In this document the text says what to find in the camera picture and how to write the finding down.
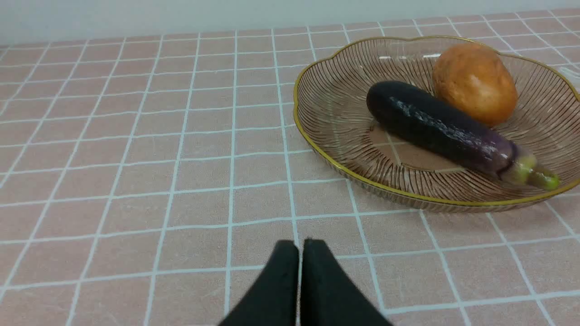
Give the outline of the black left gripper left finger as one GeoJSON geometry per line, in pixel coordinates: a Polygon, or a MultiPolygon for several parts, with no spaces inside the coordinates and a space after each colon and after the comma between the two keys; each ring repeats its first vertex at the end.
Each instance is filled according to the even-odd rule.
{"type": "Polygon", "coordinates": [[[299,251],[279,240],[257,279],[220,326],[294,326],[298,295],[299,251]]]}

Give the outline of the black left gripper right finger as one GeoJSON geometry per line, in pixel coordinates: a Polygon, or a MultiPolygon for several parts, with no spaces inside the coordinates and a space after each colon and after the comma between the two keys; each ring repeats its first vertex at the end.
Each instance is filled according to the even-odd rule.
{"type": "Polygon", "coordinates": [[[391,326],[344,272],[327,243],[305,239],[300,290],[302,326],[391,326]]]}

